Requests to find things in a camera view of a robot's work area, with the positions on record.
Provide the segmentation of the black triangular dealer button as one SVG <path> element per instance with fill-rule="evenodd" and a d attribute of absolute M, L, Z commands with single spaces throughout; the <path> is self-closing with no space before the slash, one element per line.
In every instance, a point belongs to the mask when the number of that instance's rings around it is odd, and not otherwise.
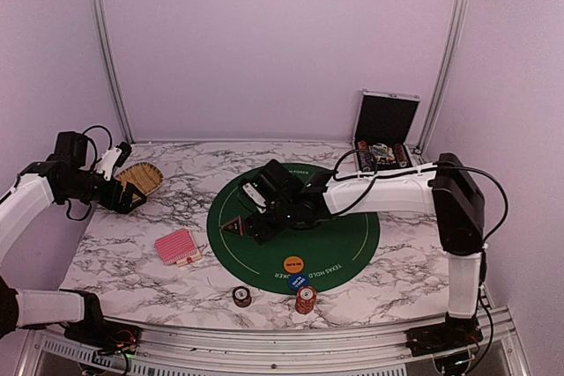
<path fill-rule="evenodd" d="M 234 235 L 238 235 L 239 237 L 244 236 L 244 228 L 243 228 L 243 222 L 241 217 L 236 217 L 226 222 L 220 227 L 220 229 L 223 232 L 232 233 Z"/>

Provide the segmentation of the orange big blind button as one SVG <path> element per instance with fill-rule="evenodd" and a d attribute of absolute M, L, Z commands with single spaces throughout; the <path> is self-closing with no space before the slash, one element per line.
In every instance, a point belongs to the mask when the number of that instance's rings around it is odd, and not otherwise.
<path fill-rule="evenodd" d="M 304 270 L 305 262 L 299 256 L 289 256 L 285 258 L 283 267 L 285 272 L 288 274 L 299 274 Z"/>

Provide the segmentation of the blue small blind button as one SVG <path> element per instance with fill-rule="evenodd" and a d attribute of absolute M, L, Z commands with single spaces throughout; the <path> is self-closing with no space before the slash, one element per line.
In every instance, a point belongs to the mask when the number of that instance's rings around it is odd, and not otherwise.
<path fill-rule="evenodd" d="M 288 286 L 292 291 L 298 291 L 302 287 L 309 286 L 310 282 L 307 275 L 304 274 L 292 274 L 288 278 Z"/>

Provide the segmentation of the red poker chip stack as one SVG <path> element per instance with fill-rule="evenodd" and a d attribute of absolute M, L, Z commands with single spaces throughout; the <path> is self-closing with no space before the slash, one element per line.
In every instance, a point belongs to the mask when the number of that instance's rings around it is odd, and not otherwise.
<path fill-rule="evenodd" d="M 314 310 L 316 290 L 311 286 L 301 287 L 296 294 L 295 310 L 300 314 L 308 314 Z"/>

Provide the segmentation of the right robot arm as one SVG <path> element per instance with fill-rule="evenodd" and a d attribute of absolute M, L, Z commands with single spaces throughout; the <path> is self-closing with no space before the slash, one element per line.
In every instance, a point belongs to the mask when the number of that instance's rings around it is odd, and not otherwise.
<path fill-rule="evenodd" d="M 259 244 L 285 229 L 305 229 L 350 214 L 435 216 L 449 261 L 449 302 L 436 339 L 454 348 L 471 333 L 482 282 L 485 198 L 471 169 L 456 155 L 444 153 L 434 163 L 381 173 L 322 170 L 305 181 L 272 159 L 242 180 L 240 188 L 256 208 L 241 220 L 241 234 Z"/>

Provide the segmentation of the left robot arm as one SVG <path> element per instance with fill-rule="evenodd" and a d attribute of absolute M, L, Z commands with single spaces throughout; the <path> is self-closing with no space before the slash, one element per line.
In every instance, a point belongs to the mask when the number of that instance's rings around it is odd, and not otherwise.
<path fill-rule="evenodd" d="M 114 177 L 131 154 L 129 144 L 110 145 L 103 154 L 86 162 L 96 147 L 85 131 L 58 134 L 52 154 L 21 171 L 1 198 L 1 254 L 6 255 L 23 231 L 52 205 L 70 207 L 78 200 L 128 214 L 145 204 L 146 194 L 132 182 Z M 62 324 L 71 340 L 104 346 L 134 343 L 138 329 L 107 321 L 98 297 L 87 291 L 27 290 L 1 284 L 1 333 L 18 328 L 43 328 Z"/>

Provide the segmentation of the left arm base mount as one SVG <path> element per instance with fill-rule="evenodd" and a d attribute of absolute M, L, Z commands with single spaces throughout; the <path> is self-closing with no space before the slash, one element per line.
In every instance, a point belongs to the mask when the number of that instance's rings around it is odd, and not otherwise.
<path fill-rule="evenodd" d="M 134 351 L 140 335 L 141 328 L 113 321 L 106 322 L 101 327 L 70 323 L 64 330 L 67 339 L 96 347 L 106 353 Z"/>

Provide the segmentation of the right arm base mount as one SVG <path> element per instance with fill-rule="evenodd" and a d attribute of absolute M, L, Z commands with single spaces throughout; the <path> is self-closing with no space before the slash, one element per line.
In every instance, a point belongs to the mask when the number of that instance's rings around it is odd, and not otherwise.
<path fill-rule="evenodd" d="M 413 357 L 463 348 L 484 339 L 479 328 L 451 327 L 446 323 L 408 329 L 405 334 L 405 346 Z"/>

